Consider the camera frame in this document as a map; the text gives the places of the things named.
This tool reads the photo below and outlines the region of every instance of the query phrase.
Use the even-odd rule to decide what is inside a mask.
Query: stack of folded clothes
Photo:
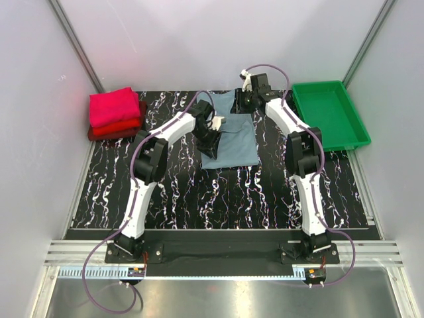
[[[88,139],[105,140],[135,136],[141,129],[146,102],[130,87],[90,95]]]

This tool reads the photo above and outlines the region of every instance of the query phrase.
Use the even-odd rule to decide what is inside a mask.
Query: wall
[[[28,317],[64,228],[94,90],[45,0],[0,5],[0,317]]]
[[[60,2],[105,89],[176,90],[239,87],[258,63],[293,82],[341,80],[384,1]]]
[[[424,2],[398,1],[348,91],[372,144],[358,150],[387,239],[424,313]]]

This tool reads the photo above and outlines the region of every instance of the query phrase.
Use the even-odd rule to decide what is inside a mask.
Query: green tray
[[[352,150],[371,143],[341,81],[294,84],[292,89],[301,119],[321,129],[324,151]]]

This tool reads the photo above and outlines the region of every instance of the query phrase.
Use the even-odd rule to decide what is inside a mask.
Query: folded clothes
[[[259,164],[252,116],[250,114],[230,114],[234,97],[235,91],[225,94],[212,94],[216,114],[224,116],[226,121],[221,126],[222,135],[218,144],[218,158],[214,160],[205,154],[201,154],[201,167],[203,169]],[[197,97],[197,101],[202,99],[209,101],[206,94]]]
[[[119,131],[124,131],[139,126],[141,126],[140,117],[136,117],[127,121],[119,121],[117,123],[113,123],[99,128],[93,127],[93,134],[95,136],[103,136],[104,134],[118,133]]]
[[[90,95],[89,120],[93,128],[140,117],[138,95],[130,87]]]
[[[144,122],[144,115],[146,114],[146,106],[147,106],[147,104],[146,104],[145,101],[140,101],[139,104],[138,104],[138,110],[140,111],[140,117],[137,118],[138,126],[132,127],[132,128],[128,127],[127,129],[123,129],[123,130],[120,130],[120,131],[110,130],[109,133],[103,134],[103,135],[96,134],[95,131],[97,131],[97,129],[90,126],[90,128],[88,130],[88,134],[87,134],[88,139],[91,140],[91,141],[107,140],[107,139],[113,140],[113,139],[135,136],[137,134],[137,132],[141,129],[141,126]]]

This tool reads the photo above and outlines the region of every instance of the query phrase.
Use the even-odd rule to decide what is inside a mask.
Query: marble pattern
[[[146,128],[169,120],[194,93],[139,93],[148,104]],[[258,113],[254,114],[254,126],[258,166],[203,170],[192,134],[174,143],[168,153],[168,171],[150,200],[146,228],[300,228],[297,187],[284,167],[286,138],[273,121]],[[97,142],[73,228],[112,229],[121,224],[130,186],[125,158],[132,140]],[[331,227],[368,226],[345,151],[326,154],[321,197]]]

